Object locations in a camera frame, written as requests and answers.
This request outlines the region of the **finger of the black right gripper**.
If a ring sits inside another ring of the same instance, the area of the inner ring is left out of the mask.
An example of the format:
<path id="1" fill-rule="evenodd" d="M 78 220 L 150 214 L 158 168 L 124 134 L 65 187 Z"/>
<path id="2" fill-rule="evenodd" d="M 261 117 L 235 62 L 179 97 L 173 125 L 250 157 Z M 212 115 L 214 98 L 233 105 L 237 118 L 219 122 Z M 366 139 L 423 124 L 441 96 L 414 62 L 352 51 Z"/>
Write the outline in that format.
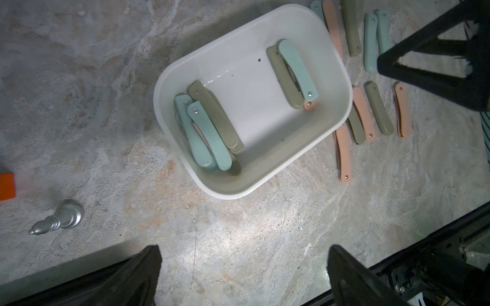
<path id="1" fill-rule="evenodd" d="M 381 75 L 489 111 L 489 1 L 462 1 L 377 59 Z"/>

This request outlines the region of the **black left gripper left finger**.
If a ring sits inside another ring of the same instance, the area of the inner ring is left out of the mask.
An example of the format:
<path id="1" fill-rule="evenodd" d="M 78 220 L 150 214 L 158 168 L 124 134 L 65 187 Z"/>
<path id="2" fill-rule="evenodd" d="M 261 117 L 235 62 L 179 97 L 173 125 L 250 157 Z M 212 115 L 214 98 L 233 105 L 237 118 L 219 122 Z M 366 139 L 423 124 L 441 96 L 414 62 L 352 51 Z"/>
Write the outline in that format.
<path id="1" fill-rule="evenodd" d="M 116 245 L 83 256 L 76 262 L 87 268 L 88 272 L 122 264 L 90 294 L 81 298 L 81 305 L 155 304 L 156 287 L 162 267 L 162 256 L 157 245 L 146 246 L 138 253 Z"/>

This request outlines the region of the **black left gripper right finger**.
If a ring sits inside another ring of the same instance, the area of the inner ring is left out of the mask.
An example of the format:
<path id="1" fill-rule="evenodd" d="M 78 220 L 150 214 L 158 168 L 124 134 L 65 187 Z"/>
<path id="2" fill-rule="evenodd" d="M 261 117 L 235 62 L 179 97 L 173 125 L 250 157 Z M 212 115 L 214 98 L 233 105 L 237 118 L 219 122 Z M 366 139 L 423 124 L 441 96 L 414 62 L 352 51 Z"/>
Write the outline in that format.
<path id="1" fill-rule="evenodd" d="M 329 249 L 327 272 L 336 305 L 407 305 L 340 245 Z"/>

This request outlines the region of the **olive fruit knife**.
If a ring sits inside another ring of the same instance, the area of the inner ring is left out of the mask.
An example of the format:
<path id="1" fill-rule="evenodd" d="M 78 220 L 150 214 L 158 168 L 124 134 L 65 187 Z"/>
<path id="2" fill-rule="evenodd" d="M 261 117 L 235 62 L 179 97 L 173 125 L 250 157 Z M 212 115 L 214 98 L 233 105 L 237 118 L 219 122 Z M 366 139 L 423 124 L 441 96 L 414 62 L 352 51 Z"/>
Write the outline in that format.
<path id="1" fill-rule="evenodd" d="M 371 80 L 367 81 L 364 88 L 381 133 L 387 136 L 392 135 L 394 126 L 386 111 L 377 83 Z"/>

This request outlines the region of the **pink fruit knife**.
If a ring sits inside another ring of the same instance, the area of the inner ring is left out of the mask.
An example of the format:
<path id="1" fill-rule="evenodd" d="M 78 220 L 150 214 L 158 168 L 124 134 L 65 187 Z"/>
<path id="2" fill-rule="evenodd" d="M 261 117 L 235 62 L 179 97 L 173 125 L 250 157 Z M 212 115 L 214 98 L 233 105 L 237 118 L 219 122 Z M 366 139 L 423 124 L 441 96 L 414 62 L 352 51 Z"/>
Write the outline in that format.
<path id="1" fill-rule="evenodd" d="M 364 95 L 360 88 L 353 88 L 353 104 L 356 108 L 358 116 L 360 118 L 362 127 L 364 129 L 365 137 L 368 142 L 377 140 L 375 127 L 373 120 L 366 102 Z"/>

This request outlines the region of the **green fruit knife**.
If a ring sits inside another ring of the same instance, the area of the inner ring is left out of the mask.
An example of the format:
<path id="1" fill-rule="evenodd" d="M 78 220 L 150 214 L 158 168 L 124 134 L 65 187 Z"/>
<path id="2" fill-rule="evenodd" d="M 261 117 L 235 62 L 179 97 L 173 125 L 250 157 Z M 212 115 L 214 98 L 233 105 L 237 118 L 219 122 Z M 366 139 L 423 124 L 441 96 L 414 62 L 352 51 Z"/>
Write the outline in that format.
<path id="1" fill-rule="evenodd" d="M 364 67 L 368 73 L 377 73 L 376 30 L 378 18 L 375 14 L 364 14 Z"/>

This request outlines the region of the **olive knife box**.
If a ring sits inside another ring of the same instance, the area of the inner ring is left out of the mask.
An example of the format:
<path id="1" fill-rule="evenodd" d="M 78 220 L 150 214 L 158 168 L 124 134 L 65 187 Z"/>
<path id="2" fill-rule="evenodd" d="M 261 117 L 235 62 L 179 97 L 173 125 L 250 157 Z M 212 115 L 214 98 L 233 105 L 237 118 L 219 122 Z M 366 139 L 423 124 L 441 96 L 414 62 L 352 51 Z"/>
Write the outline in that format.
<path id="1" fill-rule="evenodd" d="M 244 144 L 216 95 L 209 89 L 206 89 L 200 80 L 194 81 L 188 87 L 188 92 L 194 100 L 201 103 L 218 134 L 221 136 L 223 143 L 230 152 L 235 155 L 242 153 Z"/>

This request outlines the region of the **white storage box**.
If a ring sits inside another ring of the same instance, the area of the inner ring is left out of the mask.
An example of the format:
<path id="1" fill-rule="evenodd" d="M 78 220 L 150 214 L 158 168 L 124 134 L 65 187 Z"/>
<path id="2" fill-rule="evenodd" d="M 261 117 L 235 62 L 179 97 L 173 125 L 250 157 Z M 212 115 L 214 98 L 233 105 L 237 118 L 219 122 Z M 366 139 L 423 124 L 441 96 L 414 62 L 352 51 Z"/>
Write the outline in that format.
<path id="1" fill-rule="evenodd" d="M 292 108 L 266 50 L 290 40 L 318 91 L 315 108 Z M 209 173 L 194 160 L 174 98 L 200 81 L 216 95 L 244 144 L 242 172 Z M 296 4 L 281 6 L 180 58 L 160 75 L 153 94 L 159 125 L 195 183 L 207 194 L 233 200 L 250 194 L 343 126 L 352 109 L 347 70 L 319 17 Z"/>

